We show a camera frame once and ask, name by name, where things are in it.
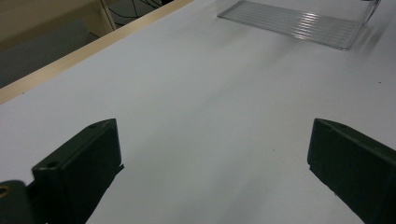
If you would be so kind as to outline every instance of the transparent plastic tray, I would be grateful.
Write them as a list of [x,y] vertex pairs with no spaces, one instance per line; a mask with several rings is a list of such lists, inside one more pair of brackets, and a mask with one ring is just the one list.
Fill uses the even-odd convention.
[[380,0],[219,0],[219,17],[310,40],[336,49],[349,49]]

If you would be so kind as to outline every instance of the white table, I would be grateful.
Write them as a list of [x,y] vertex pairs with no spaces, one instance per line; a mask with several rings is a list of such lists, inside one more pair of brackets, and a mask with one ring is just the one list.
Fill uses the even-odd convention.
[[196,0],[0,105],[0,179],[116,118],[125,169],[89,223],[362,223],[309,170],[314,118],[396,148],[396,2],[350,51]]

